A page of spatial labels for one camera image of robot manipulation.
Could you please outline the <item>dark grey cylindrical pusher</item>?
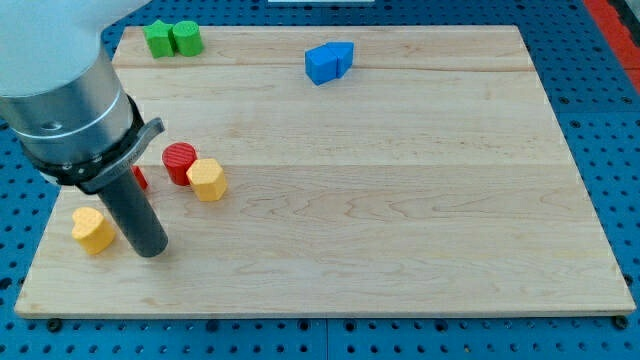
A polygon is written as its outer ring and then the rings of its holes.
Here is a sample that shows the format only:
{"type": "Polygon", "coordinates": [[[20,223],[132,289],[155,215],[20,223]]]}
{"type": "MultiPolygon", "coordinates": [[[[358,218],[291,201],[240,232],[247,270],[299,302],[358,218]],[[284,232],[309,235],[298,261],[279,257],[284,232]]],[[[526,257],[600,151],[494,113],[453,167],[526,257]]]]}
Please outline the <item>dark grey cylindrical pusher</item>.
{"type": "Polygon", "coordinates": [[[155,257],[165,250],[168,236],[131,170],[102,188],[98,195],[139,256],[155,257]]]}

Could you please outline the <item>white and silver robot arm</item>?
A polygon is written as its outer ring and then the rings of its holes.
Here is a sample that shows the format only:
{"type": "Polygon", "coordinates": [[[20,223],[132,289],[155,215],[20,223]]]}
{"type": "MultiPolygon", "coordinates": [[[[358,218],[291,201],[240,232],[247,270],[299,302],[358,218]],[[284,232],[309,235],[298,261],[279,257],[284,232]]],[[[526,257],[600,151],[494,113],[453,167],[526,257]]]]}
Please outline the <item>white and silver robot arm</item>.
{"type": "Polygon", "coordinates": [[[144,121],[102,32],[146,0],[8,0],[1,4],[1,118],[34,167],[96,194],[141,257],[168,236],[131,167],[164,130],[144,121]]]}

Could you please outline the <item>black clamp mount ring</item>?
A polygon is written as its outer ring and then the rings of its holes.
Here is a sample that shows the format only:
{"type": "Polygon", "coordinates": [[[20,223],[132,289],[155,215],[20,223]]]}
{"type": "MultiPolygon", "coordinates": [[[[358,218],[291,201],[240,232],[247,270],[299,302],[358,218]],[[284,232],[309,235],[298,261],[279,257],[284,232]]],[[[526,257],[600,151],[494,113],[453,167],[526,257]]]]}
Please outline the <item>black clamp mount ring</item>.
{"type": "Polygon", "coordinates": [[[131,128],[124,137],[105,152],[80,163],[54,164],[36,157],[21,141],[22,150],[33,166],[49,182],[61,186],[77,186],[85,194],[96,194],[130,170],[149,143],[165,131],[159,117],[145,123],[133,98],[127,95],[133,115],[131,128]]]}

